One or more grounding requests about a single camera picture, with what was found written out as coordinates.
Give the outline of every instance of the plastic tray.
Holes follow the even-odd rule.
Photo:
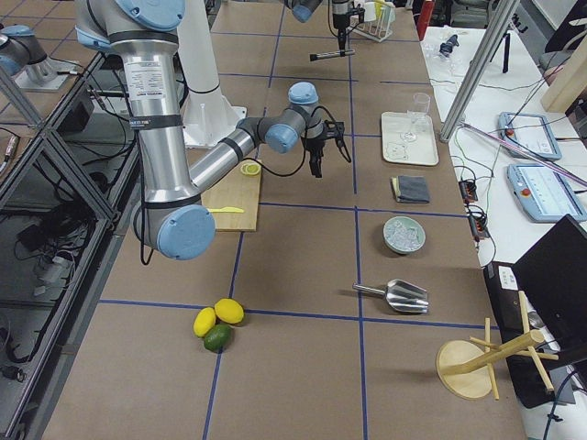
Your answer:
[[[417,139],[414,142],[406,142],[400,137],[409,128],[410,118],[406,113],[382,113],[383,158],[391,163],[438,164],[437,142],[430,116],[426,116],[425,123],[415,124]]]

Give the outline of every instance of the computer screen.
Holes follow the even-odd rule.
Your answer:
[[[577,221],[562,217],[512,271],[561,349],[587,346],[587,232]],[[587,385],[587,361],[574,366]]]

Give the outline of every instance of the blue and white electronic device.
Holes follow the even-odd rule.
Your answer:
[[[556,223],[566,214],[578,222],[587,220],[587,210],[567,180],[550,168],[538,164],[510,165],[507,179],[532,221]]]
[[[562,158],[559,143],[549,124],[549,121],[543,115],[530,115],[528,113],[517,115],[503,112],[497,120],[501,139],[510,140],[515,146],[528,149],[544,159],[559,160]],[[507,152],[515,158],[522,157],[510,149]]]

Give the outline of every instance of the white basket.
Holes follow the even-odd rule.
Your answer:
[[[375,6],[377,18],[374,21],[357,24],[359,19],[352,16],[350,26],[353,28],[353,32],[381,43],[393,33],[392,23],[395,21],[395,6],[392,2],[383,1],[376,2]]]

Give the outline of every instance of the white label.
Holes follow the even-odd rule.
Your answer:
[[[128,62],[125,64],[125,74],[131,101],[165,97],[163,68],[160,62]]]
[[[498,268],[499,271],[499,281],[502,283],[502,289],[508,291],[517,291],[517,281],[515,280],[515,275],[512,272],[512,268],[507,268],[506,266],[500,266]]]

